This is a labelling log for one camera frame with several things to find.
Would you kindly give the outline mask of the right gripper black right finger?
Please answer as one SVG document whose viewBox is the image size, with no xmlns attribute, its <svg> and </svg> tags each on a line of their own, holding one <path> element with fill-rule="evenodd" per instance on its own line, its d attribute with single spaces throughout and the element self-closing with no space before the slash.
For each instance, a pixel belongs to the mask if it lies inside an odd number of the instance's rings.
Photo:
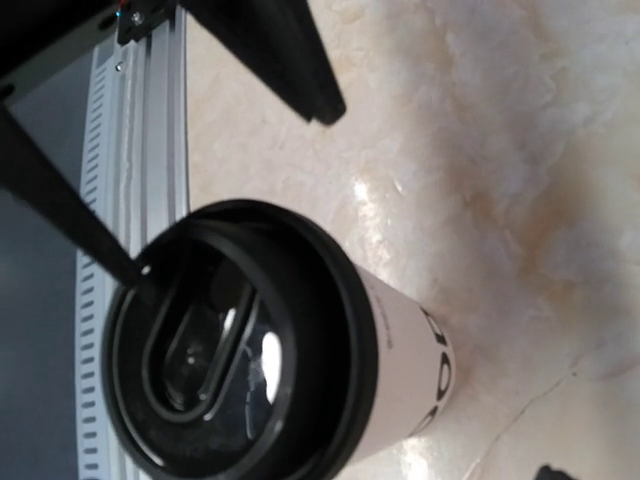
<svg viewBox="0 0 640 480">
<path fill-rule="evenodd" d="M 182 1 L 182 8 L 303 119 L 335 124 L 346 104 L 306 1 Z"/>
</svg>

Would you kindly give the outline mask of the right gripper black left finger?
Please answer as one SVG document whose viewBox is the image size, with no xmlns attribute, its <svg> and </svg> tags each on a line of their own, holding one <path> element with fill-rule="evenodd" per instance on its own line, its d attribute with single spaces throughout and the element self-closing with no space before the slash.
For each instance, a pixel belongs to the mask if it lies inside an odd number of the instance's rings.
<svg viewBox="0 0 640 480">
<path fill-rule="evenodd" d="M 140 283 L 140 266 L 5 107 L 1 187 L 26 202 L 122 285 L 132 288 Z"/>
</svg>

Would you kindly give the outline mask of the aluminium front rail frame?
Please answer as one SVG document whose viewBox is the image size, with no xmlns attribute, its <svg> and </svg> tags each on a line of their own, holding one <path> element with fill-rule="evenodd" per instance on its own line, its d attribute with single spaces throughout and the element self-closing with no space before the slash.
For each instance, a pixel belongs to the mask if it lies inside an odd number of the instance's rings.
<svg viewBox="0 0 640 480">
<path fill-rule="evenodd" d="M 131 256 L 189 210 L 186 15 L 177 11 L 125 46 L 110 37 L 92 54 L 80 194 Z M 77 256 L 75 399 L 78 476 L 142 479 L 111 428 L 100 343 L 114 280 Z"/>
</svg>

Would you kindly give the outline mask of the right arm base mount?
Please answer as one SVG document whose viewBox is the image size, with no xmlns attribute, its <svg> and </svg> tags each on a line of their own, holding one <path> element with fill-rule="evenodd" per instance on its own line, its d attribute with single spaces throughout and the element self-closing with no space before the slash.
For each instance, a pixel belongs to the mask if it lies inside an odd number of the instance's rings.
<svg viewBox="0 0 640 480">
<path fill-rule="evenodd" d="M 112 38 L 140 43 L 178 23 L 179 1 L 3 1 L 1 107 Z"/>
</svg>

